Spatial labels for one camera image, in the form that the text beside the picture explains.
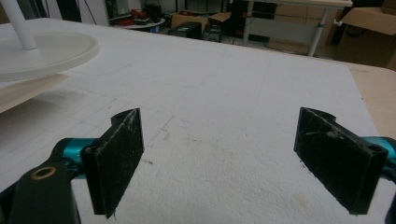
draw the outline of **teal clamp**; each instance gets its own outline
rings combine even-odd
[[[385,174],[388,174],[390,171],[393,173],[396,171],[396,140],[388,137],[363,137],[362,139],[368,143],[379,145],[388,151],[383,176],[389,179]]]
[[[68,168],[69,172],[78,174],[75,177],[76,179],[86,178],[85,174],[81,172],[83,165],[79,152],[84,147],[92,145],[95,140],[96,138],[73,138],[64,148],[62,163]]]

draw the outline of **black equipment box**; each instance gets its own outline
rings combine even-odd
[[[182,36],[191,39],[202,39],[202,24],[196,21],[186,21],[168,31],[169,35]]]
[[[207,25],[204,29],[203,39],[212,42],[221,42],[222,31],[219,25]]]

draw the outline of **styrofoam sheet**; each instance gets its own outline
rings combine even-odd
[[[367,216],[351,216],[293,151],[301,106],[357,135],[376,130],[347,67],[305,57],[67,21],[36,32],[94,36],[100,53],[61,85],[0,114],[0,190],[65,137],[99,137],[141,108],[146,151],[116,217],[83,223],[382,223],[395,188],[380,180]],[[0,26],[0,38],[11,29]]]

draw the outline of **white round disc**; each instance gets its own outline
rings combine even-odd
[[[99,52],[93,37],[76,33],[35,35],[37,49],[25,50],[18,38],[0,40],[0,81],[56,74],[87,62]]]

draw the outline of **table leg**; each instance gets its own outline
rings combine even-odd
[[[247,18],[245,20],[245,29],[244,29],[244,40],[242,42],[242,46],[246,46],[248,44],[248,35],[250,32],[250,24],[253,21],[252,12],[253,12],[253,1],[249,1],[247,5]]]
[[[321,35],[322,30],[323,30],[324,23],[326,21],[328,13],[329,13],[329,9],[328,8],[324,8],[322,16],[321,16],[321,19],[320,19],[320,23],[318,23],[317,31],[315,32],[314,39],[312,40],[311,47],[309,48],[309,51],[308,51],[308,57],[314,56],[315,49],[317,48],[317,45],[318,45],[318,42],[319,42],[319,39],[320,39],[320,35]]]

